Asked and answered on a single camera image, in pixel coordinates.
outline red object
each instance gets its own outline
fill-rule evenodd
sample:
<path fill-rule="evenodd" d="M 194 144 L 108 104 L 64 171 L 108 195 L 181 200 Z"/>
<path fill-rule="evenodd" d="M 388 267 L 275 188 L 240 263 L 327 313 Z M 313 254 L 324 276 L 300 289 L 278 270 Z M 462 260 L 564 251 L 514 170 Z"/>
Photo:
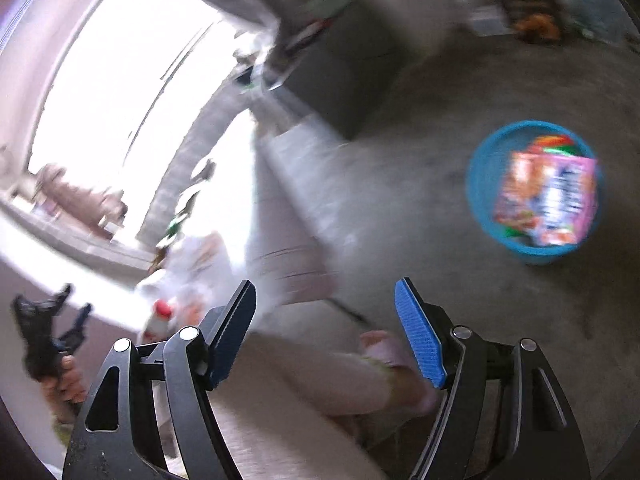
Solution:
<path fill-rule="evenodd" d="M 173 314 L 171 306 L 165 300 L 157 300 L 154 303 L 154 312 L 158 317 L 169 320 Z"/>

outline beige pants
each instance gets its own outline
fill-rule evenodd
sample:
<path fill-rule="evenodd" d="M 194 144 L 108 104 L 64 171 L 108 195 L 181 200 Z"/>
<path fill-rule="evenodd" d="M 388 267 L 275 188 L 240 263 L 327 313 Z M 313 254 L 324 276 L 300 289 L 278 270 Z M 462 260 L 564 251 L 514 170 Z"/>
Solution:
<path fill-rule="evenodd" d="M 382 366 L 274 336 L 247 336 L 209 400 L 244 480 L 380 480 L 384 473 L 325 415 L 381 410 Z"/>

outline plastic bottle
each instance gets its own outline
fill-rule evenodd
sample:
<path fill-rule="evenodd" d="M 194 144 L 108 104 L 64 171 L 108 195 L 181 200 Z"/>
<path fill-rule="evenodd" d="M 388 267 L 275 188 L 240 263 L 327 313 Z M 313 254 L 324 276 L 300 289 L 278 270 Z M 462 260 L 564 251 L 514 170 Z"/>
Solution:
<path fill-rule="evenodd" d="M 168 339 L 172 313 L 171 306 L 165 300 L 157 300 L 152 307 L 151 316 L 146 322 L 138 344 L 157 343 Z"/>

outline human hand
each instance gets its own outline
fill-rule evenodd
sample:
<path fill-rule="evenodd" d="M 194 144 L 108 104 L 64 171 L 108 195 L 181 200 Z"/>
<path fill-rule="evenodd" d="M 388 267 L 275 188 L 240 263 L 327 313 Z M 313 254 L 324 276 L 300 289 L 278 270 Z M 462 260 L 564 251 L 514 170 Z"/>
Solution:
<path fill-rule="evenodd" d="M 76 417 L 65 401 L 83 402 L 86 397 L 86 389 L 82 384 L 82 372 L 73 356 L 64 356 L 60 365 L 62 367 L 61 377 L 59 379 L 46 377 L 40 381 L 40 386 L 42 395 L 57 420 L 63 424 L 72 424 Z"/>

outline blue plastic bin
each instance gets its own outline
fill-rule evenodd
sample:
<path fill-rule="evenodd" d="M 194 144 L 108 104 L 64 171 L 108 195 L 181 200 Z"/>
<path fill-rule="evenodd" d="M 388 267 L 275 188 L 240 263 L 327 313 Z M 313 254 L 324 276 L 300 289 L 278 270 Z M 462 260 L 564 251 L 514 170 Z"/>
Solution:
<path fill-rule="evenodd" d="M 597 158 L 591 148 L 576 134 L 553 123 L 545 121 L 521 121 L 508 124 L 484 140 L 471 159 L 466 174 L 466 198 L 471 211 L 484 232 L 500 242 L 528 264 L 545 265 L 560 256 L 575 251 L 593 232 L 602 214 L 603 179 L 596 170 L 598 209 L 587 236 L 580 244 L 564 246 L 530 247 L 516 238 L 504 235 L 504 225 L 494 222 L 494 206 L 500 193 L 504 174 L 510 164 L 511 152 L 523 151 L 538 136 L 564 134 L 571 137 L 580 152 L 589 158 Z"/>

